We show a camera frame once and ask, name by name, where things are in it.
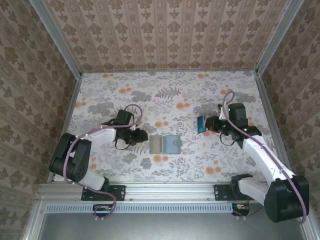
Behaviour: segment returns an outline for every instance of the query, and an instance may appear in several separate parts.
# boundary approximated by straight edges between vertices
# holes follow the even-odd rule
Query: card holder
[[[149,139],[150,154],[181,154],[181,146],[179,135],[151,135]]]

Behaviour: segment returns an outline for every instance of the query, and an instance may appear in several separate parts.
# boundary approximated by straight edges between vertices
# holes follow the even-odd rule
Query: floral tablecloth
[[[89,167],[110,181],[216,182],[249,173],[263,181],[256,163],[237,144],[225,146],[213,132],[198,134],[197,117],[217,115],[217,104],[233,90],[249,124],[274,150],[262,102],[250,71],[86,73],[69,133],[79,135],[115,118],[131,103],[143,109],[139,126],[149,135],[180,135],[181,154],[149,154],[149,142],[117,150],[113,143],[91,151]],[[129,108],[137,118],[139,109]],[[222,138],[227,144],[228,137]]]

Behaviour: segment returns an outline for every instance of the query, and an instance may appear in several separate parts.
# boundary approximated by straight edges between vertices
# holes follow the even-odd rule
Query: gray floor
[[[265,213],[247,220],[231,214],[47,214],[40,240],[305,240],[291,221],[273,223]]]

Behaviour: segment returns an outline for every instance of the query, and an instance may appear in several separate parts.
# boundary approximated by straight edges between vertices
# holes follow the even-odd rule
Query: floral wallpaper
[[[181,154],[150,154],[149,141],[126,150],[106,143],[91,151],[89,167],[110,181],[215,182],[244,173],[263,181],[256,163],[237,144],[223,145],[214,132],[198,134],[197,117],[217,115],[218,103],[230,90],[236,93],[235,103],[244,103],[249,125],[257,126],[274,150],[251,71],[84,73],[69,132],[95,129],[134,103],[143,109],[139,127],[148,135],[180,135]],[[129,111],[135,119],[140,115],[135,107]]]
[[[0,239],[20,239],[75,79],[29,1],[0,1]]]
[[[320,1],[305,0],[262,75],[292,169],[320,224]]]
[[[289,0],[45,0],[82,72],[255,69]]]

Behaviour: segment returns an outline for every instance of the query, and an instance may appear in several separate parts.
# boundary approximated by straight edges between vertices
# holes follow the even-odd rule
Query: wall
[[[30,3],[0,1],[0,239],[26,227],[74,84]]]
[[[288,0],[45,0],[83,72],[255,69]]]
[[[320,223],[320,1],[305,0],[262,75],[293,170]]]

